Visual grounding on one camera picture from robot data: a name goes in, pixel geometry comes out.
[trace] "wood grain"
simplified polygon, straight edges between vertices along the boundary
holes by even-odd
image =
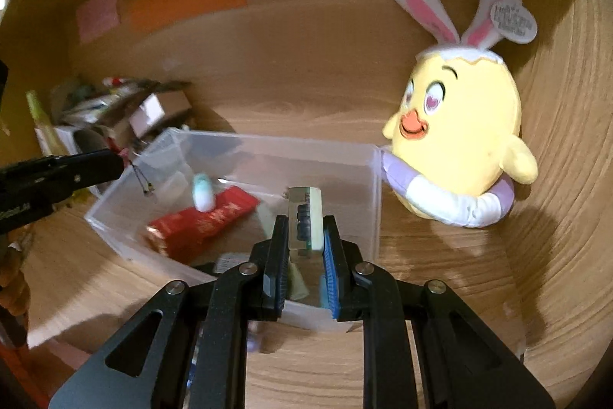
[[[613,0],[524,3],[539,21],[537,44],[501,52],[540,172],[501,237],[522,298],[526,364],[563,407],[613,336]]]
[[[148,35],[122,24],[81,46],[72,12],[82,1],[13,0],[9,26],[60,17],[65,29],[48,47],[66,52],[36,66],[21,58],[23,74],[57,58],[53,71],[93,82],[187,79],[200,126],[213,130],[381,144],[415,54],[432,43],[392,0],[247,0]],[[119,0],[120,15],[131,1]],[[442,1],[461,32],[478,0]],[[539,179],[485,230],[419,219],[386,189],[378,263],[417,283],[445,279],[511,348],[525,329],[526,365],[563,407],[613,336],[613,0],[523,2],[537,40],[496,50],[516,77]],[[95,350],[170,278],[118,259],[80,215],[39,225],[26,265],[33,345],[60,335]],[[274,325],[268,338],[267,353],[249,356],[248,407],[361,406],[360,332]]]

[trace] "cardboard box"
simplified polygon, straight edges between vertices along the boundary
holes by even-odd
[[[151,94],[130,117],[130,125],[137,138],[159,127],[167,120],[191,110],[182,90]]]

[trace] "plastic storage bin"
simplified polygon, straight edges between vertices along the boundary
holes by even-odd
[[[192,265],[215,261],[226,252],[248,253],[254,243],[268,239],[277,214],[287,214],[284,193],[291,186],[320,188],[324,214],[335,216],[343,239],[358,244],[365,260],[376,259],[381,207],[376,146],[169,128],[134,163],[154,185],[154,193],[144,196],[128,168],[85,219],[119,255],[172,278],[188,284],[213,279],[149,249],[143,230],[151,220],[193,205],[191,180],[200,172],[214,180],[216,189],[233,184],[262,203],[212,238]],[[348,329],[350,324],[335,322],[329,310],[315,306],[318,283],[307,285],[310,297],[304,303],[286,301],[281,321],[306,329]]]

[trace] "small wires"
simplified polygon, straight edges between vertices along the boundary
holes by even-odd
[[[145,195],[145,196],[151,195],[153,193],[153,191],[155,191],[155,188],[153,187],[153,184],[147,180],[147,177],[145,177],[145,174],[143,173],[143,171],[140,170],[139,167],[134,165],[133,161],[128,159],[128,163],[130,163],[130,165],[132,165],[132,168],[134,170],[134,174],[136,175],[136,178],[137,178],[137,180],[138,180],[138,182],[140,184],[140,188],[143,190],[143,195]]]

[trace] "clutter pile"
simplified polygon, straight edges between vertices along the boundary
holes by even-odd
[[[110,148],[132,163],[166,127],[194,128],[184,93],[189,82],[111,77],[96,87],[75,77],[56,86],[47,114],[34,91],[27,93],[36,137],[44,155]],[[100,197],[109,184],[93,186]],[[143,191],[152,186],[143,180]]]

